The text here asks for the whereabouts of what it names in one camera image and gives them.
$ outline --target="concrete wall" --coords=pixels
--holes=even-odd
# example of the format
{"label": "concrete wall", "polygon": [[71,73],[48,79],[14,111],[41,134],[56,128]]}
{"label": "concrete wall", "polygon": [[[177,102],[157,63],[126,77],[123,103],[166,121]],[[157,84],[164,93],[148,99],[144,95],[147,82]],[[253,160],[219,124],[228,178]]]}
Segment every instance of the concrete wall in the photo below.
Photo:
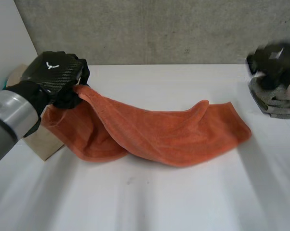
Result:
{"label": "concrete wall", "polygon": [[38,53],[89,64],[237,64],[290,39],[290,0],[15,0]]}
{"label": "concrete wall", "polygon": [[13,0],[0,0],[0,90],[9,74],[37,56]]}

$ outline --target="towel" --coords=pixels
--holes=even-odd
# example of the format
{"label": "towel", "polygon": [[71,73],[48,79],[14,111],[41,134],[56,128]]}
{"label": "towel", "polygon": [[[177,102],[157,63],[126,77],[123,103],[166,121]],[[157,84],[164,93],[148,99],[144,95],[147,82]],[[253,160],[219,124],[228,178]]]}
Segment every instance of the towel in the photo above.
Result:
{"label": "towel", "polygon": [[231,103],[203,100],[186,111],[148,111],[88,86],[74,91],[83,102],[74,109],[48,107],[42,125],[83,160],[110,161],[131,153],[185,167],[219,156],[251,136]]}

